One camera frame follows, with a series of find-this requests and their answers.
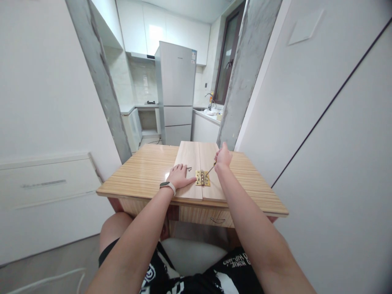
light switch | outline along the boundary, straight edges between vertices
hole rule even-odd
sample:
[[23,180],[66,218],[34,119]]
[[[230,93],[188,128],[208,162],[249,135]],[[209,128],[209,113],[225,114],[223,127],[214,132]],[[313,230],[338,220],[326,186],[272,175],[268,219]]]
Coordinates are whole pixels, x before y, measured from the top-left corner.
[[323,15],[324,9],[317,10],[297,20],[289,45],[305,41],[312,37],[316,26]]

hand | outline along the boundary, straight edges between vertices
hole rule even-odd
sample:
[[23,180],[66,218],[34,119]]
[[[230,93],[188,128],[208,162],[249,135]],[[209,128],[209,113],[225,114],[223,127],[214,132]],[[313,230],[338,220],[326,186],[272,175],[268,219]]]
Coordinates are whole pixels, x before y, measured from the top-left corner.
[[216,165],[230,166],[233,155],[229,152],[226,142],[223,142],[222,148],[215,155]]
[[176,190],[196,182],[196,177],[186,178],[187,171],[187,165],[176,165],[170,170],[166,181],[172,183]]

white refrigerator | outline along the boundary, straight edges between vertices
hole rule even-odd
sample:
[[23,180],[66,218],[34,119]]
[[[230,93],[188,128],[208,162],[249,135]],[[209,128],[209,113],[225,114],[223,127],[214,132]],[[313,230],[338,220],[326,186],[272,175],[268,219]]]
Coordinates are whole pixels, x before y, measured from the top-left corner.
[[191,140],[196,50],[159,42],[155,53],[161,138],[164,145]]

table top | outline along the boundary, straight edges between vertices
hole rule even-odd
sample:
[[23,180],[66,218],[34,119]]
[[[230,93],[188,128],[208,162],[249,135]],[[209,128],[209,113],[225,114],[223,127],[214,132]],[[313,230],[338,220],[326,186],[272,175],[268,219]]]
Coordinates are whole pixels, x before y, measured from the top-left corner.
[[[179,147],[145,144],[101,187],[97,194],[113,198],[150,200],[157,193],[159,184],[166,181],[174,166]],[[286,217],[289,212],[274,191],[242,152],[233,152],[230,169],[239,183],[269,216]],[[226,202],[194,201],[173,197],[172,204],[228,209]]]

white cable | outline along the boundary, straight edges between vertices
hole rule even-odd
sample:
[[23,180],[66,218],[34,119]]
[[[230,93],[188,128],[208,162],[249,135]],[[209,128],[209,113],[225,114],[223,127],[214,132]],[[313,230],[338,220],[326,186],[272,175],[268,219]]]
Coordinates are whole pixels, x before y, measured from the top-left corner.
[[77,288],[77,290],[76,290],[76,294],[79,294],[80,285],[82,285],[83,278],[84,278],[85,275],[86,275],[86,268],[84,268],[84,267],[81,267],[81,268],[78,268],[78,269],[74,269],[74,270],[72,270],[72,271],[66,272],[65,274],[61,274],[61,275],[59,275],[59,276],[53,276],[53,277],[50,277],[50,278],[42,279],[42,280],[40,280],[40,281],[31,283],[31,284],[29,284],[29,285],[27,285],[27,286],[24,286],[24,287],[22,287],[22,288],[13,290],[13,291],[9,292],[8,294],[22,293],[22,292],[25,291],[25,290],[32,291],[32,290],[35,290],[35,289],[39,288],[39,287],[42,286],[43,284],[46,284],[46,283],[50,283],[50,282],[53,282],[53,281],[60,280],[60,279],[62,279],[62,278],[64,278],[64,277],[66,277],[66,276],[69,276],[69,275],[74,274],[74,273],[77,273],[77,272],[82,272],[82,276],[81,276],[81,278],[80,278],[80,280],[79,280],[78,288]]

